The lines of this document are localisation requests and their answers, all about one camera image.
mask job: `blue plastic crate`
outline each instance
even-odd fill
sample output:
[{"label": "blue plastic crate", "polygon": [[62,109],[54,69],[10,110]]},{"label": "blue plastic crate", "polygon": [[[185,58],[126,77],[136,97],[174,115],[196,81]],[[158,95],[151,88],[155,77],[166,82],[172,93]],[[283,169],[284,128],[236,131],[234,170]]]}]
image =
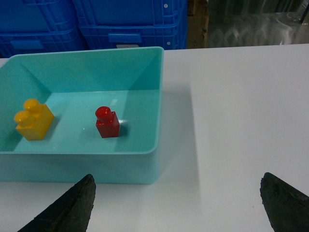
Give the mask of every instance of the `blue plastic crate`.
[{"label": "blue plastic crate", "polygon": [[90,49],[160,46],[165,50],[186,48],[187,9],[180,20],[163,26],[79,26]]},{"label": "blue plastic crate", "polygon": [[79,25],[157,26],[177,24],[187,0],[73,0]]},{"label": "blue plastic crate", "polygon": [[0,33],[68,31],[75,26],[71,0],[0,1]]},{"label": "blue plastic crate", "polygon": [[[17,55],[0,68],[0,181],[153,183],[159,175],[163,49]],[[27,141],[14,115],[27,99],[55,115]],[[102,139],[95,111],[117,113],[119,137]]]},{"label": "blue plastic crate", "polygon": [[57,33],[0,34],[0,53],[6,58],[17,54],[86,49],[87,43],[77,27]]}]

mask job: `lego stud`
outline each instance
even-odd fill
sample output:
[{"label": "lego stud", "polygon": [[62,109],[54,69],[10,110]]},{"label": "lego stud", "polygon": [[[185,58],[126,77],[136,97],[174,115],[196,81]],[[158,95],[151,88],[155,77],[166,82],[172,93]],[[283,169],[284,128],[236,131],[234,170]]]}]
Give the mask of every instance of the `lego stud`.
[{"label": "lego stud", "polygon": [[101,123],[110,122],[112,120],[111,109],[107,106],[101,106],[97,109],[96,116]]},{"label": "lego stud", "polygon": [[24,103],[24,109],[33,114],[37,114],[42,111],[42,105],[36,99],[29,99]]},{"label": "lego stud", "polygon": [[30,126],[34,120],[34,116],[27,110],[18,112],[14,117],[14,121],[21,127]]}]

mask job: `stacked crate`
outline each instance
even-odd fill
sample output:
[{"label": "stacked crate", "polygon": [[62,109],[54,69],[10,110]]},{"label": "stacked crate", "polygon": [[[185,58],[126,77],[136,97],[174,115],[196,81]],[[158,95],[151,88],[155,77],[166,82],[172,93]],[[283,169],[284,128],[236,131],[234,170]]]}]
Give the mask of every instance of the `stacked crate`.
[{"label": "stacked crate", "polygon": [[87,49],[71,0],[1,0],[0,54]]},{"label": "stacked crate", "polygon": [[186,48],[187,0],[73,0],[90,49]]}]

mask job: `toy block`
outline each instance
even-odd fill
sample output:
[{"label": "toy block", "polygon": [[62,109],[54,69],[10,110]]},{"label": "toy block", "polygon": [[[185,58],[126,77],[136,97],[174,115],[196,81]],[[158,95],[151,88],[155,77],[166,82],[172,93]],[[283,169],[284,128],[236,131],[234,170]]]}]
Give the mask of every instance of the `toy block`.
[{"label": "toy block", "polygon": [[120,124],[115,111],[107,106],[99,107],[96,111],[96,127],[102,138],[119,136]]},{"label": "toy block", "polygon": [[54,120],[53,113],[36,99],[27,100],[24,109],[15,115],[16,130],[29,141],[42,140]]}]

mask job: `teal plastic tray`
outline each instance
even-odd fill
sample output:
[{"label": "teal plastic tray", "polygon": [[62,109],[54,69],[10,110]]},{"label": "teal plastic tray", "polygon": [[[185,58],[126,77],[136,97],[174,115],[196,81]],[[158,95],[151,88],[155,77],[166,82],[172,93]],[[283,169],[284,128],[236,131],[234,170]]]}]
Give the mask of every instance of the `teal plastic tray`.
[{"label": "teal plastic tray", "polygon": [[[0,68],[0,181],[150,184],[158,178],[161,47],[17,55]],[[27,99],[55,115],[42,141],[16,130]],[[117,113],[120,135],[102,139],[95,111]]]}]

